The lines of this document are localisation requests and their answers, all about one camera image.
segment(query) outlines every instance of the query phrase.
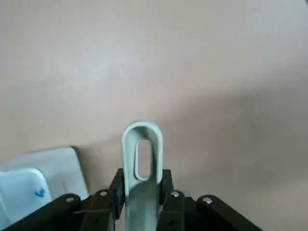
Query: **blue marking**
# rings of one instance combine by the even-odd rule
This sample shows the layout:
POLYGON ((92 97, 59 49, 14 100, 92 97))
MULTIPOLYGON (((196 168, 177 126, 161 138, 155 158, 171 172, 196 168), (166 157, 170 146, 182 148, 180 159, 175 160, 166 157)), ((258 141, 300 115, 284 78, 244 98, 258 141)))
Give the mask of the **blue marking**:
POLYGON ((42 188, 40 191, 35 191, 35 196, 44 197, 45 190, 42 188))

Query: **beige surface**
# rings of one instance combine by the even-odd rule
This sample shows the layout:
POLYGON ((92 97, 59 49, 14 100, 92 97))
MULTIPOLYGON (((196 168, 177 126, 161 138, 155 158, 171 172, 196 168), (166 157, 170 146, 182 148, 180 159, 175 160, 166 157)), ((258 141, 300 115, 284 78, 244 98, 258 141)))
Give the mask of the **beige surface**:
POLYGON ((0 1, 0 160, 77 146, 89 189, 156 122, 177 188, 308 229, 304 0, 0 1))

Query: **screw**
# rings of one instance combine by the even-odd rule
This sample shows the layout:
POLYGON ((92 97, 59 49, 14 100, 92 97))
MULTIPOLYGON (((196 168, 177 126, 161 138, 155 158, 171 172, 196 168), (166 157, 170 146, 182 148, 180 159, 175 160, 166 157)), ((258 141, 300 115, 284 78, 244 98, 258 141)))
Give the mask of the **screw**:
POLYGON ((179 197, 180 196, 179 192, 177 192, 177 191, 173 191, 171 193, 171 195, 173 195, 174 197, 179 197))
POLYGON ((205 203, 207 203, 207 204, 213 203, 212 199, 209 198, 209 197, 204 197, 202 200, 203 200, 203 202, 205 202, 205 203))
POLYGON ((68 197, 65 201, 68 202, 68 203, 70 203, 70 202, 72 202, 73 200, 74 200, 73 197, 68 197))
POLYGON ((101 196, 106 196, 106 195, 107 195, 107 192, 106 192, 106 191, 101 191, 100 195, 101 195, 101 196))

